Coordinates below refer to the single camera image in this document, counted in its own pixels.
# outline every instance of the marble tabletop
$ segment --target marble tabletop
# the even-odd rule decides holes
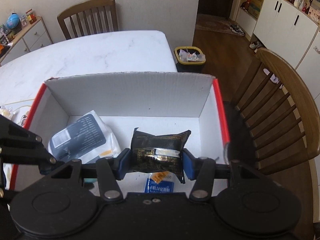
[[[95,34],[23,55],[0,67],[0,105],[35,98],[50,77],[131,71],[177,71],[164,33]]]

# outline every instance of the black cabinet handle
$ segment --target black cabinet handle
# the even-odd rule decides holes
[[[297,16],[296,21],[294,22],[294,26],[297,24],[298,19],[299,19],[299,15]]]
[[[278,4],[279,4],[279,1],[277,1],[276,7],[275,7],[275,11],[277,10]]]
[[[282,6],[282,3],[280,3],[280,6],[279,6],[279,10],[278,10],[278,12],[280,12],[280,10],[281,10],[281,6]]]

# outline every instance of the blue packet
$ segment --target blue packet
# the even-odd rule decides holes
[[[150,173],[144,189],[145,193],[172,193],[174,174],[169,171]]]

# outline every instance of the blue ball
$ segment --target blue ball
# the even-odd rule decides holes
[[[13,29],[14,27],[17,27],[19,22],[20,22],[20,19],[19,19],[18,14],[12,14],[9,16],[9,18],[7,20],[7,27],[9,29]]]

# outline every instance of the trash can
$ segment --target trash can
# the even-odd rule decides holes
[[[193,73],[201,73],[205,60],[204,61],[188,61],[188,62],[183,62],[180,60],[179,53],[180,50],[183,49],[187,52],[190,52],[191,54],[196,53],[197,55],[203,54],[201,49],[197,47],[191,47],[191,46],[184,46],[184,47],[176,47],[174,49],[174,54],[176,56],[176,59],[178,63],[176,64],[177,71],[178,72],[193,72]]]

